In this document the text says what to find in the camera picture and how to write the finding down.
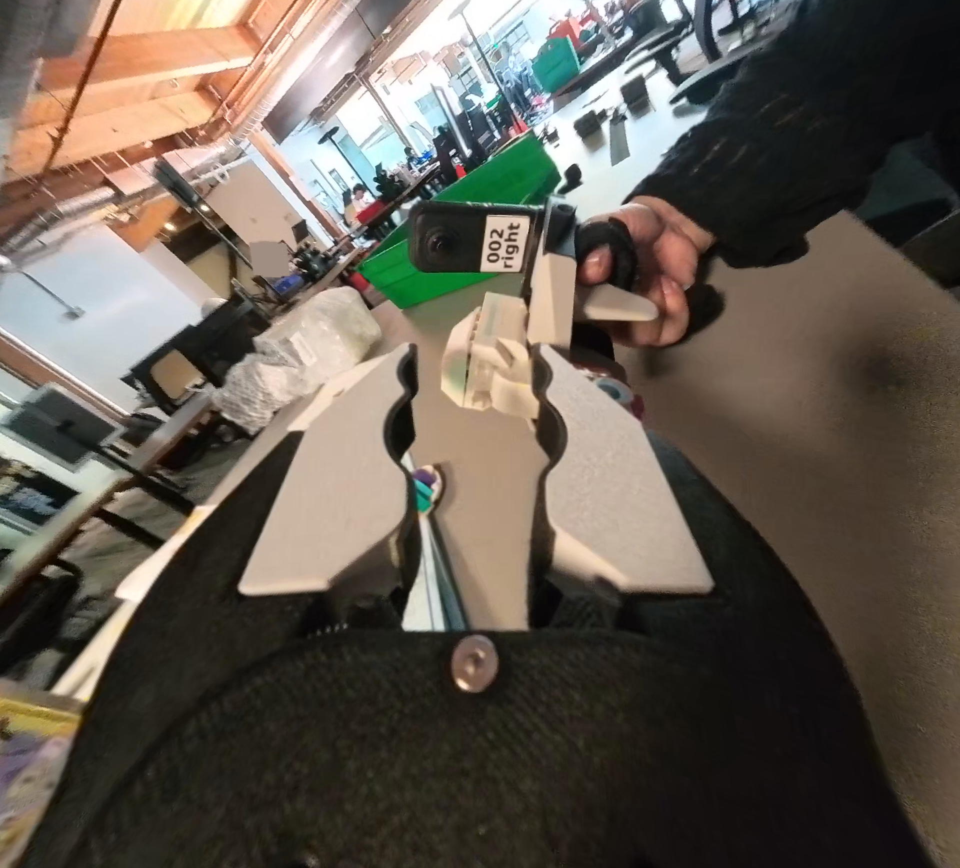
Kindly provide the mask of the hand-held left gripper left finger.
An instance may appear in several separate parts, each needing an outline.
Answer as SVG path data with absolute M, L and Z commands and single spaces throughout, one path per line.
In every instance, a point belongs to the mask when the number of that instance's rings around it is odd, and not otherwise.
M 246 598 L 321 595 L 334 610 L 404 599 L 421 562 L 414 481 L 418 350 L 402 343 L 328 382 L 238 582 Z

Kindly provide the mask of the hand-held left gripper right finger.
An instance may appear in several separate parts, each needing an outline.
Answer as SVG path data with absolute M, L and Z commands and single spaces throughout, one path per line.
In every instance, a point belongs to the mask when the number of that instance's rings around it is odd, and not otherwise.
M 652 442 L 639 397 L 548 345 L 533 354 L 535 487 L 531 579 L 609 601 L 705 597 L 714 577 Z

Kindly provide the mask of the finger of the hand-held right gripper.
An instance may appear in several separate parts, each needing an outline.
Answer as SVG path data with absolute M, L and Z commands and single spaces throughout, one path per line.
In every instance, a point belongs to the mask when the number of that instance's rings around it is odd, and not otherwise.
M 538 251 L 530 276 L 526 341 L 568 350 L 571 344 L 578 265 L 565 254 Z

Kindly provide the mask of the white toy brick animal model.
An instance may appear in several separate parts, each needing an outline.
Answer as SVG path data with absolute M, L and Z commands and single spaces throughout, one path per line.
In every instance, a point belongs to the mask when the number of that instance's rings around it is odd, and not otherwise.
M 533 391 L 528 314 L 521 297 L 490 291 L 482 304 L 451 330 L 440 363 L 440 388 L 455 405 L 494 410 L 534 428 L 540 403 Z M 628 385 L 613 348 L 599 325 L 575 318 L 570 363 L 641 420 L 642 396 Z

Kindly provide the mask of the person's right forearm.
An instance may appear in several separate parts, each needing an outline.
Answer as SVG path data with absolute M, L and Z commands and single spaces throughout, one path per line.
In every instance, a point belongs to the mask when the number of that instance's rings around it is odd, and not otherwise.
M 666 201 L 733 267 L 792 261 L 930 137 L 958 190 L 959 0 L 800 0 L 628 200 Z

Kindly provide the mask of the yellow toy brick set box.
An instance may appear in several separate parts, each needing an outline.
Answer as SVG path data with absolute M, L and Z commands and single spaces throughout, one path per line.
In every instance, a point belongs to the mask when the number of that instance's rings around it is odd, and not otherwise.
M 1 865 L 17 866 L 62 776 L 84 703 L 1 682 Z

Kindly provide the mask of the person's right hand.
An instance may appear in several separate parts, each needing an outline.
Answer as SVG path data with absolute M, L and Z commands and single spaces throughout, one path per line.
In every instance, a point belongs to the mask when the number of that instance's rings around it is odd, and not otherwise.
M 639 195 L 588 223 L 621 222 L 639 258 L 635 290 L 657 307 L 657 318 L 642 322 L 606 322 L 614 344 L 629 348 L 666 348 L 691 334 L 689 290 L 714 236 L 664 200 Z

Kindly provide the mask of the clear bubble wrap bags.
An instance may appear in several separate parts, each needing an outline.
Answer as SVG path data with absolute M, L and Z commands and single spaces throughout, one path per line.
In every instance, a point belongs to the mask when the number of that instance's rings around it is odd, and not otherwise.
M 211 406 L 246 434 L 257 434 L 282 408 L 365 361 L 381 337 L 358 291 L 326 289 L 254 338 L 253 349 L 210 391 Z

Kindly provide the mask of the distant green crate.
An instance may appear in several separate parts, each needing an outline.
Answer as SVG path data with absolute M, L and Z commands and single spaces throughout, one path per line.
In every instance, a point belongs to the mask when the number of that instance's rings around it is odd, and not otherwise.
M 531 63 L 534 78 L 547 94 L 558 92 L 581 70 L 580 58 L 569 36 L 548 38 Z

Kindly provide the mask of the grey monitor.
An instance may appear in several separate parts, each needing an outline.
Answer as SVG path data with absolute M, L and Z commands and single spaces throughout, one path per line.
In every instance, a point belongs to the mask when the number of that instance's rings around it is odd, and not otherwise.
M 1 430 L 54 465 L 77 472 L 125 431 L 121 421 L 103 415 L 55 383 L 34 388 L 2 415 Z

